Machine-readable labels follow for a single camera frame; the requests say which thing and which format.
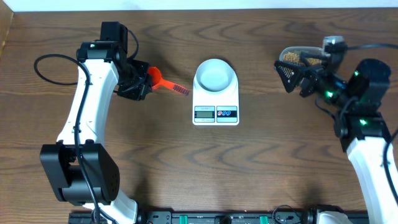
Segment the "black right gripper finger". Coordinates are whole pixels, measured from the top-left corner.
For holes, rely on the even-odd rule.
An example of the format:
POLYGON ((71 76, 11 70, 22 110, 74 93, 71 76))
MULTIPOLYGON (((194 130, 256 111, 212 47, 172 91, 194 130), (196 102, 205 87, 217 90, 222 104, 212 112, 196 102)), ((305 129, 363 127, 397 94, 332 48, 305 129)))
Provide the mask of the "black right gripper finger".
POLYGON ((308 52, 301 52, 299 59, 301 62, 303 62, 304 60, 308 59, 308 58, 315 58, 315 59, 319 59, 322 61, 328 61, 328 57, 322 54, 313 54, 313 53, 308 53, 308 52))
POLYGON ((274 62, 274 68, 279 74, 287 93, 291 93, 301 84, 307 70, 303 65, 282 60, 276 60, 274 62))

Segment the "orange measuring scoop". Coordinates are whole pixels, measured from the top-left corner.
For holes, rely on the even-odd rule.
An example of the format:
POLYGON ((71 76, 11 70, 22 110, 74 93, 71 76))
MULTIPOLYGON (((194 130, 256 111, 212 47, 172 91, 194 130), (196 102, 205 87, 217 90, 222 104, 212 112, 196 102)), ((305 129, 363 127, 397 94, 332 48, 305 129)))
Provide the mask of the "orange measuring scoop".
POLYGON ((149 67, 148 69, 148 74, 152 77, 152 89, 157 90, 160 87, 165 87, 169 90, 172 90, 176 93, 188 96, 190 91, 185 88, 184 86, 181 86, 179 84, 176 84, 174 82, 168 81, 163 78, 162 73, 157 67, 149 67))

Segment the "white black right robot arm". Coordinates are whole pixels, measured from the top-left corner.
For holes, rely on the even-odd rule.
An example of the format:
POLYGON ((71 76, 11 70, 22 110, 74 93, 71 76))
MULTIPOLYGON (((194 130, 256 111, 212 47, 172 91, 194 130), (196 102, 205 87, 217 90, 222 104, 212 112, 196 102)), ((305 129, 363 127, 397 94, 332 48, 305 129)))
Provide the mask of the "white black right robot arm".
POLYGON ((337 74, 341 59, 333 53, 285 50, 274 68, 286 92, 300 88, 303 98, 336 108, 332 113, 335 136, 359 180, 370 223, 397 223, 397 167, 392 153, 396 133, 390 133, 379 111, 389 88, 391 69, 384 62, 367 58, 346 81, 337 74))

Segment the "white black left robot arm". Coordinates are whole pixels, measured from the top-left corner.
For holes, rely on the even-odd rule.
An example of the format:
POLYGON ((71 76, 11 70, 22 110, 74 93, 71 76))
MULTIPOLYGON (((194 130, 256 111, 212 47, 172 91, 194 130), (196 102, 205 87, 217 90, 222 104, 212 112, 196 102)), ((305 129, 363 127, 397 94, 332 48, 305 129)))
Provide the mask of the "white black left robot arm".
POLYGON ((115 93, 133 101, 152 92, 149 64, 128 54, 125 40, 84 42, 76 58, 78 81, 67 121, 40 162, 57 200, 91 210, 90 223, 139 223, 136 201, 120 189, 117 164, 105 149, 105 126, 115 93))

